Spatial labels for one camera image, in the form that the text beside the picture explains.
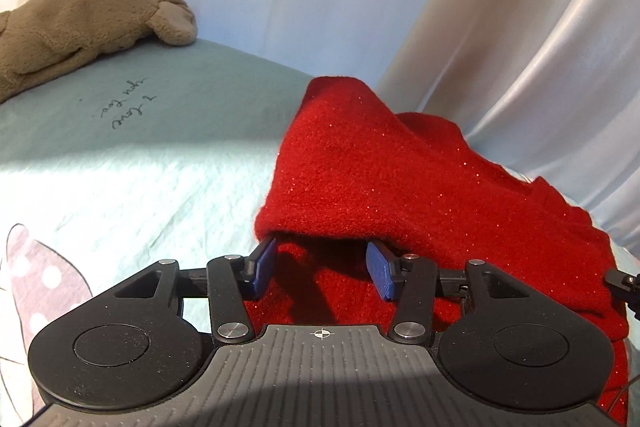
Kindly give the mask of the red knit sweater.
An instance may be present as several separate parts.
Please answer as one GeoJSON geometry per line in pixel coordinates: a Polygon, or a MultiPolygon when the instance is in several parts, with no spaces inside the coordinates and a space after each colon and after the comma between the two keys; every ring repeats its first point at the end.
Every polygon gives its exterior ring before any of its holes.
{"type": "Polygon", "coordinates": [[[605,332],[615,362],[599,403],[626,421],[628,322],[603,282],[610,239],[543,179],[475,153],[452,122],[395,114],[354,78],[312,80],[255,232],[278,242],[268,291],[248,307],[256,327],[390,324],[395,307],[364,261],[372,239],[445,269],[483,259],[605,332]]]}

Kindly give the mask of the light green mushroom bedsheet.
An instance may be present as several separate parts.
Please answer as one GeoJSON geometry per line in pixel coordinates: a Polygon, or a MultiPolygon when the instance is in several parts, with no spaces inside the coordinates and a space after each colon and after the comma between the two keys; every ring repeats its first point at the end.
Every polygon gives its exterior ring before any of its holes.
{"type": "Polygon", "coordinates": [[[1,225],[25,225],[103,291],[160,258],[258,237],[313,79],[208,41],[150,41],[1,107],[1,225]]]}

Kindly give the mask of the brown plush toy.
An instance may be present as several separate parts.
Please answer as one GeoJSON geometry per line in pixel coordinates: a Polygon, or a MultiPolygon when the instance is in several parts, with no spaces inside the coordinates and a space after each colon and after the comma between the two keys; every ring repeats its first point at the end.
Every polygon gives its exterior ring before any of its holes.
{"type": "Polygon", "coordinates": [[[149,36],[188,46],[197,35],[184,0],[29,0],[1,13],[1,100],[149,36]]]}

